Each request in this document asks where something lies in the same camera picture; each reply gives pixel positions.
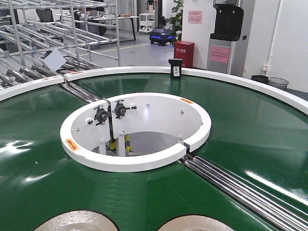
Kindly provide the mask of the blue mobile robot base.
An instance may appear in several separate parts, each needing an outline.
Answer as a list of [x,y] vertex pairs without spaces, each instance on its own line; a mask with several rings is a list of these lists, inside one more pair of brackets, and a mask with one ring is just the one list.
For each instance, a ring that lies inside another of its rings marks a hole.
[[160,45],[165,46],[167,42],[173,43],[175,37],[171,35],[170,29],[153,28],[150,32],[150,43],[158,42]]

